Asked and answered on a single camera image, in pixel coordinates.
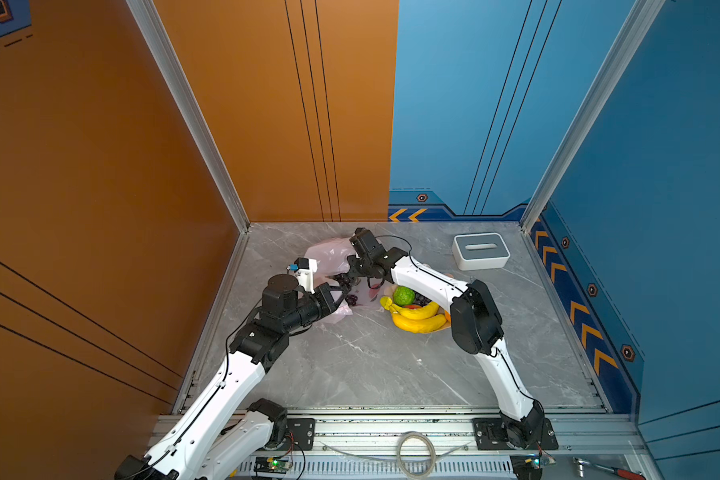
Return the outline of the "beige fruit plate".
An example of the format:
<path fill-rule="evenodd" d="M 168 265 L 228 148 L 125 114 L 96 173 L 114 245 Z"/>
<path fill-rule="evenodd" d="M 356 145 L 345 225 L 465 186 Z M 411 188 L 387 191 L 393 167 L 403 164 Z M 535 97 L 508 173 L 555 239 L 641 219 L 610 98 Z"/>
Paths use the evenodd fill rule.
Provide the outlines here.
<path fill-rule="evenodd" d="M 380 299 L 380 304 L 390 313 L 394 325 L 409 333 L 429 334 L 451 327 L 448 312 L 408 287 L 395 287 L 391 290 L 391 296 Z"/>

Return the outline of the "white grey tissue box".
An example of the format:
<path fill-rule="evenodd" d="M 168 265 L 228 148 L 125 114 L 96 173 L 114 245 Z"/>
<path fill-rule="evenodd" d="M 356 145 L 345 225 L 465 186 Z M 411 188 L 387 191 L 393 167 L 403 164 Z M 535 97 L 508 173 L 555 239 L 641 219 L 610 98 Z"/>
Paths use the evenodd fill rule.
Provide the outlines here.
<path fill-rule="evenodd" d="M 499 233 L 470 233 L 456 235 L 452 252 L 462 271 L 503 268 L 511 253 Z"/>

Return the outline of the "aluminium corner post right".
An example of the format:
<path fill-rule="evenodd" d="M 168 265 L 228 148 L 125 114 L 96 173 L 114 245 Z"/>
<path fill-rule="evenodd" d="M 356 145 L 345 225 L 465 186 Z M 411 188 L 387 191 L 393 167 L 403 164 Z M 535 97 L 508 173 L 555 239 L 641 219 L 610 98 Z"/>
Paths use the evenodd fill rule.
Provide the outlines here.
<path fill-rule="evenodd" d="M 635 1 L 520 220 L 529 234 L 629 66 L 665 0 Z"/>

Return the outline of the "dark purple grape bunch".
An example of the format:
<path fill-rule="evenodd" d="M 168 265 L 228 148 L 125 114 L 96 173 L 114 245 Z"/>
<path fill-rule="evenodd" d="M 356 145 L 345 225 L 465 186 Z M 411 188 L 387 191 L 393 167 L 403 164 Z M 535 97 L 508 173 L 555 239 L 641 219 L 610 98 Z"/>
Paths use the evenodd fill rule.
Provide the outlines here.
<path fill-rule="evenodd" d="M 414 295 L 414 301 L 413 301 L 413 303 L 414 303 L 415 305 L 418 305 L 418 306 L 420 306 L 420 307 L 425 307 L 425 306 L 427 306 L 430 302 L 431 302 L 431 300 L 430 300 L 429 298 L 427 298 L 426 296 L 424 296 L 424 295 L 422 295 L 422 294 L 420 294 L 420 293 L 416 293 L 416 294 Z"/>

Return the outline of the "red handled tool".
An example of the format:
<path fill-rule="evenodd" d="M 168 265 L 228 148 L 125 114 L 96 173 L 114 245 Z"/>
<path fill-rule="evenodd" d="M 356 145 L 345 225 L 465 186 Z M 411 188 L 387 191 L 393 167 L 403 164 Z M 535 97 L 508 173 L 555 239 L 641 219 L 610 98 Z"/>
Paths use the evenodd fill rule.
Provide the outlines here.
<path fill-rule="evenodd" d="M 599 463 L 593 463 L 588 460 L 574 457 L 572 459 L 574 470 L 577 474 L 577 476 L 581 479 L 585 477 L 585 471 L 587 468 L 592 470 L 598 470 L 601 472 L 605 472 L 607 474 L 613 475 L 615 477 L 626 479 L 626 480 L 646 480 L 646 477 L 642 474 L 632 472 L 630 470 L 625 470 L 621 468 L 611 467 Z"/>

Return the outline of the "aluminium corner post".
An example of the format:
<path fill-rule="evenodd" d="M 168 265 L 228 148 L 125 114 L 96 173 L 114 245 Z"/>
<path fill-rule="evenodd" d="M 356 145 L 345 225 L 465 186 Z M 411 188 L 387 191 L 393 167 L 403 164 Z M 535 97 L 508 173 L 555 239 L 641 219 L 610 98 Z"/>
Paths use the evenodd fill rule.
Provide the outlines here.
<path fill-rule="evenodd" d="M 153 1 L 127 0 L 129 10 L 172 95 L 237 229 L 247 234 L 250 220 L 210 127 Z"/>
<path fill-rule="evenodd" d="M 665 0 L 635 1 L 520 220 L 529 234 L 629 66 Z"/>

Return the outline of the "aluminium corner post left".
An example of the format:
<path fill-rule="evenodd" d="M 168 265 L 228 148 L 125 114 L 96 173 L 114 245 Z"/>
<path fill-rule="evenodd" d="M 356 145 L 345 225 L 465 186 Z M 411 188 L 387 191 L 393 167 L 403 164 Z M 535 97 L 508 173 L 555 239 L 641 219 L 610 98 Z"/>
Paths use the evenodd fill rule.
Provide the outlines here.
<path fill-rule="evenodd" d="M 247 234 L 250 220 L 210 127 L 153 1 L 127 0 L 129 10 L 172 95 L 237 229 Z"/>

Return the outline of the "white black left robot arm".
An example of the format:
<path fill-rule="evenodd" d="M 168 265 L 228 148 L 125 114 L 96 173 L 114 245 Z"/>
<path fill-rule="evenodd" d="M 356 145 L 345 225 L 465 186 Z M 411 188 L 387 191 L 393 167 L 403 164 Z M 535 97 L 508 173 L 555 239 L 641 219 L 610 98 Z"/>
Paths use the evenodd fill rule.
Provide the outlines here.
<path fill-rule="evenodd" d="M 226 479 L 256 451 L 279 446 L 287 410 L 272 401 L 253 403 L 236 425 L 227 424 L 291 337 L 333 314 L 348 292 L 346 285 L 322 283 L 308 289 L 294 275 L 271 277 L 259 305 L 227 338 L 227 355 L 214 379 L 143 457 L 127 457 L 115 478 Z"/>

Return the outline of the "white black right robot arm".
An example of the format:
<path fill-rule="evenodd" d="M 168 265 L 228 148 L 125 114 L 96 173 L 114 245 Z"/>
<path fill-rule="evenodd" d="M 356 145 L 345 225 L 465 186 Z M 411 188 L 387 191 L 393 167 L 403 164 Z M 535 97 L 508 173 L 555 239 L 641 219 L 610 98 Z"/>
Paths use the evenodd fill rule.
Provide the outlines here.
<path fill-rule="evenodd" d="M 451 319 L 456 345 L 474 356 L 498 400 L 500 425 L 515 449 L 556 449 L 558 440 L 542 403 L 523 384 L 509 355 L 503 319 L 488 286 L 456 280 L 417 261 L 400 248 L 384 247 L 367 228 L 350 238 L 348 275 L 382 279 L 434 301 Z"/>

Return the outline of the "pink plastic bag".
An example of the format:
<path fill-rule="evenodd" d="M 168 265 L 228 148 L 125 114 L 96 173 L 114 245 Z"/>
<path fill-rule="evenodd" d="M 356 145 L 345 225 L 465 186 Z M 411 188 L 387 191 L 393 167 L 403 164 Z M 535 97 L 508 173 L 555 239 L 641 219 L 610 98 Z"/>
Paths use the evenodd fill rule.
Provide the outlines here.
<path fill-rule="evenodd" d="M 338 274 L 347 273 L 348 263 L 346 258 L 355 254 L 356 252 L 348 238 L 331 238 L 310 246 L 306 250 L 304 257 L 315 259 L 318 262 L 318 270 L 314 277 L 315 285 L 327 282 L 330 285 L 337 286 L 338 281 L 334 277 Z M 359 315 L 365 310 L 379 310 L 381 308 L 380 298 L 385 289 L 389 287 L 388 283 L 379 287 L 380 283 L 380 279 L 368 281 L 366 278 L 360 278 L 357 282 L 354 282 L 350 292 L 358 293 L 359 305 L 349 307 L 343 301 L 336 312 L 322 319 L 321 323 L 335 324 L 346 317 Z"/>

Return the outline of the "green circuit board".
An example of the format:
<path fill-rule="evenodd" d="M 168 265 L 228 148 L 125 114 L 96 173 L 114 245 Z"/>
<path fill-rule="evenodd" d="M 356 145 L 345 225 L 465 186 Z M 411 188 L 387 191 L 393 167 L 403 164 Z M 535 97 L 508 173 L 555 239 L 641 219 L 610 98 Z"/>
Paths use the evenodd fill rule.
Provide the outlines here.
<path fill-rule="evenodd" d="M 285 477 L 291 472 L 293 466 L 294 463 L 290 457 L 256 457 L 252 472 L 255 476 Z"/>

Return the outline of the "yellow banana bunch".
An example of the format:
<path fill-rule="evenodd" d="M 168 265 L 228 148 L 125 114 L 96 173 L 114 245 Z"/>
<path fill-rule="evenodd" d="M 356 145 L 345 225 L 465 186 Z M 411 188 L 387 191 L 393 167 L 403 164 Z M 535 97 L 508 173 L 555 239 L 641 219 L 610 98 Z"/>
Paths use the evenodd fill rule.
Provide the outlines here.
<path fill-rule="evenodd" d="M 391 314 L 395 326 L 416 334 L 434 333 L 450 326 L 450 315 L 435 302 L 425 307 L 410 309 L 396 305 L 392 298 L 383 296 L 381 306 Z"/>

